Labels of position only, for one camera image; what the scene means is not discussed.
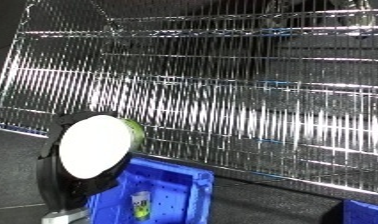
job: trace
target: blue bin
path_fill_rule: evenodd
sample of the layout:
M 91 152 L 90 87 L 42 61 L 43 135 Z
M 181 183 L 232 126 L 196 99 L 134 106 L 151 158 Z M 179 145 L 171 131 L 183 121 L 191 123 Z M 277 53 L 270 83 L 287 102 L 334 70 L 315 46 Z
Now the blue bin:
M 148 159 L 133 158 L 119 185 L 90 198 L 93 224 L 207 223 L 213 173 Z M 131 195 L 150 192 L 150 217 L 138 221 Z
M 378 224 L 378 206 L 346 200 L 344 202 L 344 224 Z

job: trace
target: wire rack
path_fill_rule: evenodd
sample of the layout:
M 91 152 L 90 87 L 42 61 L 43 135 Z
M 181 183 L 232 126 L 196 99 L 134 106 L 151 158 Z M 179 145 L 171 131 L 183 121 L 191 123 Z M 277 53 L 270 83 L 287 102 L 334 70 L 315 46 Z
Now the wire rack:
M 29 0 L 0 128 L 82 110 L 146 154 L 378 193 L 378 0 Z

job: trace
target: background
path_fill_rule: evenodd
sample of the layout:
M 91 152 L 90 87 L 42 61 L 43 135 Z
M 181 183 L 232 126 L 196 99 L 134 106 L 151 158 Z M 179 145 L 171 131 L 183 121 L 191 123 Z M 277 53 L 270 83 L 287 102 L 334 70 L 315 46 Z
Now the background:
M 0 0 L 0 73 L 24 9 Z M 0 224 L 35 224 L 47 212 L 38 194 L 35 162 L 44 139 L 0 131 Z M 218 177 L 210 223 L 342 223 L 339 198 Z

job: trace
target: white disc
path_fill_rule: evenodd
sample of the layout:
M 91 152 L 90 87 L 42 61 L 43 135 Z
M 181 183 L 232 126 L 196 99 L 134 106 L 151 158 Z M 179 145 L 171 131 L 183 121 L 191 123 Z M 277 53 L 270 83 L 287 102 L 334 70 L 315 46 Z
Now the white disc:
M 62 137 L 59 152 L 70 174 L 88 179 L 116 165 L 130 146 L 131 132 L 124 122 L 99 115 L 70 127 Z

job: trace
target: metal wire rack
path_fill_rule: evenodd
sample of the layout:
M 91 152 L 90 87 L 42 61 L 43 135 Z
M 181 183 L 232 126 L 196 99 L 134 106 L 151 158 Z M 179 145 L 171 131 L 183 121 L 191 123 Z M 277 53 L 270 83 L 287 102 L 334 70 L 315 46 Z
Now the metal wire rack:
M 82 110 L 146 154 L 378 193 L 378 0 L 29 0 L 0 128 Z

